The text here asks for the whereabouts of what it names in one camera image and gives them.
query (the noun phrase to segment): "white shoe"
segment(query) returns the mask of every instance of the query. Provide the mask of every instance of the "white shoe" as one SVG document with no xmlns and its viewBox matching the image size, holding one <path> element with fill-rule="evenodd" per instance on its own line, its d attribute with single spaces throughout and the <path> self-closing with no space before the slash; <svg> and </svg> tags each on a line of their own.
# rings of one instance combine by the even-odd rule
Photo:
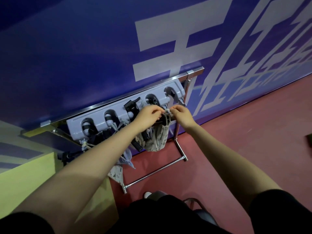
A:
<svg viewBox="0 0 312 234">
<path fill-rule="evenodd" d="M 149 197 L 152 193 L 151 192 L 145 192 L 144 193 L 144 199 L 147 199 L 147 197 Z"/>
</svg>

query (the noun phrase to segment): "black handle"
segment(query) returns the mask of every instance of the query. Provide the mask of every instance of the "black handle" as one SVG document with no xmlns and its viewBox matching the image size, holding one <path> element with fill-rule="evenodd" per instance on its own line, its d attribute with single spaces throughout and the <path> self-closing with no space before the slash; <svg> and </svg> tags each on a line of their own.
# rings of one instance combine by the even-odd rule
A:
<svg viewBox="0 0 312 234">
<path fill-rule="evenodd" d="M 149 135 L 148 135 L 148 133 L 146 132 L 146 130 L 143 131 L 141 134 L 142 134 L 142 137 L 143 137 L 143 140 L 144 140 L 144 141 L 149 141 Z"/>
<path fill-rule="evenodd" d="M 143 150 L 143 147 L 135 139 L 131 141 L 131 144 L 138 152 L 141 152 Z"/>
</svg>

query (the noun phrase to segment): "yellow wall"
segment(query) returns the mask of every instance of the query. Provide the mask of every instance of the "yellow wall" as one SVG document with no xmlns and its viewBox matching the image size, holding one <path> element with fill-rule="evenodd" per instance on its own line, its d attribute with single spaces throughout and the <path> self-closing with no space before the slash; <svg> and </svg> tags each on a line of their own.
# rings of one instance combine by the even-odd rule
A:
<svg viewBox="0 0 312 234">
<path fill-rule="evenodd" d="M 0 174 L 0 218 L 8 215 L 29 194 L 62 168 L 54 153 Z M 73 233 L 103 233 L 118 219 L 107 177 L 77 219 Z"/>
</svg>

